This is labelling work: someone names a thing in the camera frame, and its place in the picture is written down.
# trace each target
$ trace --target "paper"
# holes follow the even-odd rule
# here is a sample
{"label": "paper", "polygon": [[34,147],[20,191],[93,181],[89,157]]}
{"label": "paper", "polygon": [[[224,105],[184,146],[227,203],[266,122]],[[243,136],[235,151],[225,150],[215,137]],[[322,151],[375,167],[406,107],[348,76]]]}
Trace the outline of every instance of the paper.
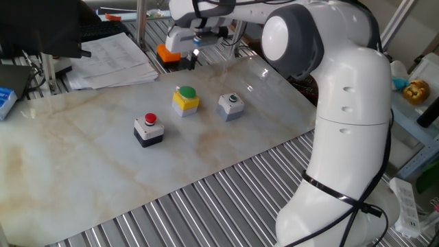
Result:
{"label": "paper", "polygon": [[147,75],[147,73],[150,72],[151,69],[152,68],[149,64],[140,64],[129,69],[124,69],[123,71],[118,71],[116,73],[93,76],[86,79],[88,80],[88,83],[90,84],[92,89],[100,89],[121,82],[133,81],[133,79],[137,79]]}
{"label": "paper", "polygon": [[105,75],[147,63],[146,55],[125,33],[82,43],[91,58],[72,58],[72,68],[83,78]]}
{"label": "paper", "polygon": [[[79,89],[92,89],[90,81],[93,79],[94,81],[101,80],[102,82],[105,82],[105,79],[108,79],[106,75],[99,75],[97,77],[91,77],[91,78],[83,78],[79,73],[75,71],[69,71],[66,73],[68,83],[70,84],[70,87],[75,90]],[[114,86],[127,86],[127,85],[134,85],[134,84],[140,84],[140,83],[146,83],[146,82],[153,82],[157,78],[157,72],[156,71],[144,71],[143,74],[137,78],[132,78],[129,80],[123,80],[122,82],[114,83],[109,85],[108,87],[114,87]]]}

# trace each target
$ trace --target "metal rod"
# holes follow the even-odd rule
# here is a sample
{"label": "metal rod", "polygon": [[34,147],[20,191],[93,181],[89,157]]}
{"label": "metal rod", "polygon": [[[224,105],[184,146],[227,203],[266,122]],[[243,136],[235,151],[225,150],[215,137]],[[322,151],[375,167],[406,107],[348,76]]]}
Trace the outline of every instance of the metal rod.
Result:
{"label": "metal rod", "polygon": [[381,42],[383,43],[384,51],[387,50],[390,42],[393,40],[417,2],[418,0],[403,0],[401,2],[392,19],[390,19],[390,22],[381,34]]}
{"label": "metal rod", "polygon": [[145,28],[146,28],[146,4],[147,0],[137,0],[137,45],[145,50]]}
{"label": "metal rod", "polygon": [[234,45],[230,47],[230,51],[228,52],[229,58],[235,57],[235,51],[239,48],[239,45],[241,44],[242,34],[245,32],[245,26],[247,26],[247,23],[245,21],[237,21],[235,34],[233,34],[232,38],[232,44]]}
{"label": "metal rod", "polygon": [[51,55],[44,53],[41,53],[41,58],[43,60],[44,77],[46,79],[46,83],[49,85],[50,93],[51,95],[57,95],[60,93],[60,90],[56,85],[54,59]]}

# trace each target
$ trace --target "robotic arm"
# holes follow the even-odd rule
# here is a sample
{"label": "robotic arm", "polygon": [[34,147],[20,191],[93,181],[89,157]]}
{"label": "robotic arm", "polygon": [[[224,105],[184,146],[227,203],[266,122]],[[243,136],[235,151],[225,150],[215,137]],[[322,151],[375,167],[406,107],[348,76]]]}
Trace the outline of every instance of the robotic arm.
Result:
{"label": "robotic arm", "polygon": [[299,80],[312,75],[319,88],[313,154],[277,216],[276,246],[363,246],[399,217],[396,196],[379,183],[390,150],[390,65],[376,51],[379,31],[369,11],[347,0],[309,2],[171,0],[176,26],[166,47],[216,45],[232,19],[265,23],[268,62]]}

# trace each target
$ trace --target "red button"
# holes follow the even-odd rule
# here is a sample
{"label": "red button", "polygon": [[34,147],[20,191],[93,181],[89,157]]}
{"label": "red button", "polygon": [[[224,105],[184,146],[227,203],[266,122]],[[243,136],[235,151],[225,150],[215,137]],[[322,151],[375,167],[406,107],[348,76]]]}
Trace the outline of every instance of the red button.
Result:
{"label": "red button", "polygon": [[157,120],[157,116],[153,113],[148,113],[145,115],[145,121],[148,122],[149,124],[155,123],[156,120]]}

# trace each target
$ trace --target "black button base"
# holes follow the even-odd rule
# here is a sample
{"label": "black button base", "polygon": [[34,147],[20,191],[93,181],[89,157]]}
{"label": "black button base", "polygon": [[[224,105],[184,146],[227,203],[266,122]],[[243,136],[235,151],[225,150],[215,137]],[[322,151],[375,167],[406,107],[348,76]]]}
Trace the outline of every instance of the black button base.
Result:
{"label": "black button base", "polygon": [[137,141],[139,141],[140,145],[142,145],[142,147],[144,148],[163,141],[163,135],[148,140],[143,140],[140,134],[137,132],[136,128],[134,128],[134,136],[137,138]]}

